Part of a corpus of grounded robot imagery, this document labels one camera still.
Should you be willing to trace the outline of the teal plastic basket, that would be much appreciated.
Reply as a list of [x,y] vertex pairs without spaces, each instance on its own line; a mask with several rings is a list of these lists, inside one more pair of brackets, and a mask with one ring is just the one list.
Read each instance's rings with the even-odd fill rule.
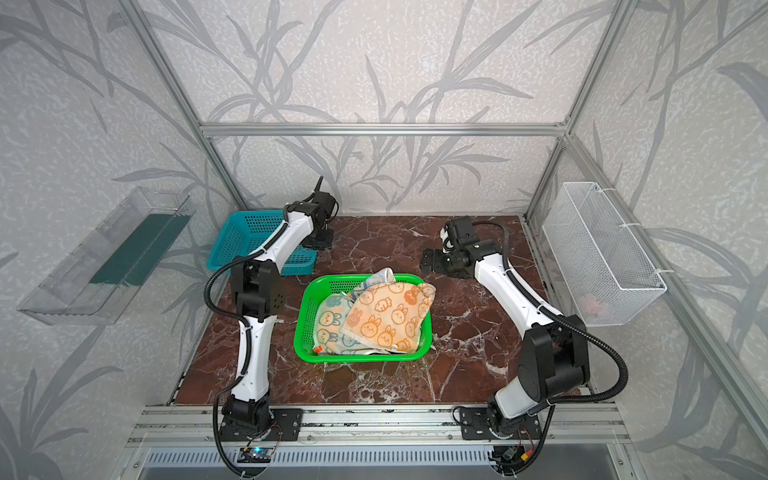
[[[216,271],[235,257],[251,253],[278,229],[282,220],[280,210],[239,211],[231,214],[211,249],[207,269]],[[311,275],[316,258],[315,251],[299,246],[289,256],[281,275]]]

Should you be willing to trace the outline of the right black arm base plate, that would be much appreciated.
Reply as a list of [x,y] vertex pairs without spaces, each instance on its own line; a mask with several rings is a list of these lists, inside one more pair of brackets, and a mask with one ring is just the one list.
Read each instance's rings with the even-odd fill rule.
[[533,441],[541,438],[539,418],[528,414],[508,419],[487,406],[456,406],[452,416],[461,429],[463,440]]

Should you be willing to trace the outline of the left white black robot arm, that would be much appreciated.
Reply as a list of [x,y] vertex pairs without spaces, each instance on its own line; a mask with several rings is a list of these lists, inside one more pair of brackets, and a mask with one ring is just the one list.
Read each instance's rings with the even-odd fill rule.
[[[320,249],[332,241],[328,224],[338,210],[330,193],[315,191],[286,205],[274,232],[254,250],[216,270],[204,287],[203,298],[213,313],[238,322],[237,373],[223,389],[222,413],[231,421],[264,430],[272,423],[269,410],[268,361],[277,314],[285,303],[281,272],[301,244]],[[210,293],[224,273],[229,275],[234,309],[216,305]]]

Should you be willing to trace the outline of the orange bunny towel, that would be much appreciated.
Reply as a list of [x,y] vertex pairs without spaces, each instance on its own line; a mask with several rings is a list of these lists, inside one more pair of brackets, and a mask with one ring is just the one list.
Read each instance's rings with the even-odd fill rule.
[[354,302],[340,331],[365,348],[411,354],[419,348],[421,326],[436,289],[392,282],[366,289]]

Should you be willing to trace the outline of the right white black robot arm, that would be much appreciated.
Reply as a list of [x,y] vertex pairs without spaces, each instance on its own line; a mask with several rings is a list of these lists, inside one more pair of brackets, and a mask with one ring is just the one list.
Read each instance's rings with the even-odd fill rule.
[[[459,279],[474,279],[502,306],[517,328],[522,347],[515,378],[488,402],[491,429],[505,430],[557,404],[596,403],[622,393],[629,382],[623,357],[588,332],[577,315],[566,316],[543,299],[512,267],[509,244],[480,238],[479,220],[448,220],[440,231],[442,246],[427,249],[422,270]],[[589,347],[595,346],[616,365],[618,378],[608,389],[586,396],[571,390],[591,379]]]

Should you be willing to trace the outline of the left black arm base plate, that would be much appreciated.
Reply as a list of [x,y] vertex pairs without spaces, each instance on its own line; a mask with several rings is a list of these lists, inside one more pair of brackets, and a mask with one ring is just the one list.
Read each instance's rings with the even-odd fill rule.
[[253,413],[226,414],[218,435],[223,442],[288,441],[298,439],[303,410],[298,408],[261,409]]

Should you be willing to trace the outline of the green plastic basket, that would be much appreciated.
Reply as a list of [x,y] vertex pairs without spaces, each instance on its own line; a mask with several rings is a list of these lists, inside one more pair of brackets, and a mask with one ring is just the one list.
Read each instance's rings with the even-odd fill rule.
[[[344,277],[357,278],[372,274],[336,274]],[[369,356],[319,356],[313,351],[313,324],[319,301],[331,293],[330,276],[327,275],[312,281],[304,292],[301,303],[299,319],[294,338],[294,349],[299,358],[308,363],[364,363],[379,361],[412,361],[423,357],[432,344],[432,323],[429,312],[421,326],[419,348],[411,354],[391,353]],[[394,282],[407,282],[410,284],[426,283],[421,278],[412,274],[395,274]]]

